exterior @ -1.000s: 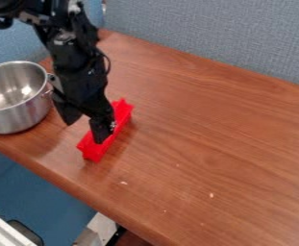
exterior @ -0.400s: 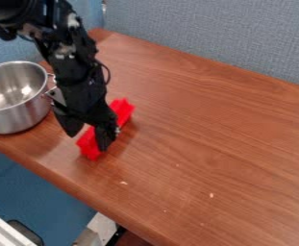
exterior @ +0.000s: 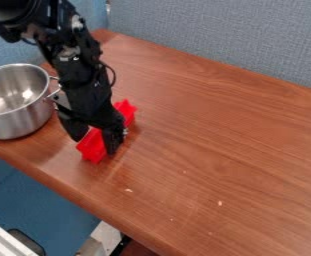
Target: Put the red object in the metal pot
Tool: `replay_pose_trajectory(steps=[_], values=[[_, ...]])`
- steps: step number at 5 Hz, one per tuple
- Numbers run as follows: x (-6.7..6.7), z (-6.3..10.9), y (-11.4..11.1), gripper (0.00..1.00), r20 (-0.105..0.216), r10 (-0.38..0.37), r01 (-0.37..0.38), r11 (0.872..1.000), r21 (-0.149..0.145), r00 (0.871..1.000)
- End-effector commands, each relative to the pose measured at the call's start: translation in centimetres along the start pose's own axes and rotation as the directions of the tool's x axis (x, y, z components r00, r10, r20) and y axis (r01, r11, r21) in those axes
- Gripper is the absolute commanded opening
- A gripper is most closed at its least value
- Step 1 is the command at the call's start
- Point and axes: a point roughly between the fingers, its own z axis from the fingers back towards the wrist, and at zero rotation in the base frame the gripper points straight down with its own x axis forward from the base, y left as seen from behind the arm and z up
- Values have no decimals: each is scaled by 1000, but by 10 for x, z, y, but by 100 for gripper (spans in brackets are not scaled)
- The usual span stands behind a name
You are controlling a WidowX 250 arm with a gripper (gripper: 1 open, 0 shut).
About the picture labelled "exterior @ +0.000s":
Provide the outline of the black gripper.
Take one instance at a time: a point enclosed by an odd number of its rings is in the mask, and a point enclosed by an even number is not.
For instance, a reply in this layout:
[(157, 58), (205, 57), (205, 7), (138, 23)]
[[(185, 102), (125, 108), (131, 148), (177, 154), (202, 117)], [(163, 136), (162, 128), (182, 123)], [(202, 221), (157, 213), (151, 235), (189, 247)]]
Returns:
[(103, 141), (109, 155), (114, 155), (125, 142), (127, 129), (123, 117), (111, 103), (113, 86), (107, 67), (102, 66), (89, 83), (77, 88), (63, 87), (54, 97), (58, 105), (58, 117), (71, 139), (79, 142), (90, 126), (103, 130)]

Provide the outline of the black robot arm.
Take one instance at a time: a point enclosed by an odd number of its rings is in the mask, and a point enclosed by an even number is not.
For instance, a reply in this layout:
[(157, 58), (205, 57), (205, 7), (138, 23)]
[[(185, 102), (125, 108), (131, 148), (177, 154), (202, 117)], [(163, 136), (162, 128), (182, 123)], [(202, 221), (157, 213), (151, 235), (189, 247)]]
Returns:
[(115, 70), (101, 60), (101, 43), (70, 0), (0, 0), (0, 38), (38, 46), (58, 72), (62, 92), (51, 97), (73, 140), (102, 130), (114, 154), (125, 142), (125, 118), (113, 105)]

